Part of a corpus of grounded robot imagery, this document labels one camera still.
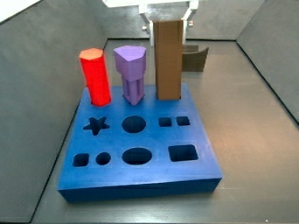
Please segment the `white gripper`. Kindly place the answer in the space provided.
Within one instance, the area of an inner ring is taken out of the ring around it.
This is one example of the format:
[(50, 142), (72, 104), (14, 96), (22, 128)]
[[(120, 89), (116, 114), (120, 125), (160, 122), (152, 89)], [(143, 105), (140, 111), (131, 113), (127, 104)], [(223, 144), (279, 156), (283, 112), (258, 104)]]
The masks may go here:
[(140, 4), (138, 8), (139, 8), (139, 15), (144, 20), (143, 31), (147, 32), (150, 35), (151, 46), (155, 45), (155, 31), (154, 31), (154, 22), (146, 15), (147, 4), (168, 4), (168, 3), (188, 2), (188, 9), (182, 17), (183, 21), (182, 42), (186, 43), (187, 30), (194, 25), (192, 16), (199, 8), (199, 2), (200, 2), (199, 0), (102, 0), (102, 1), (108, 8), (135, 6)]

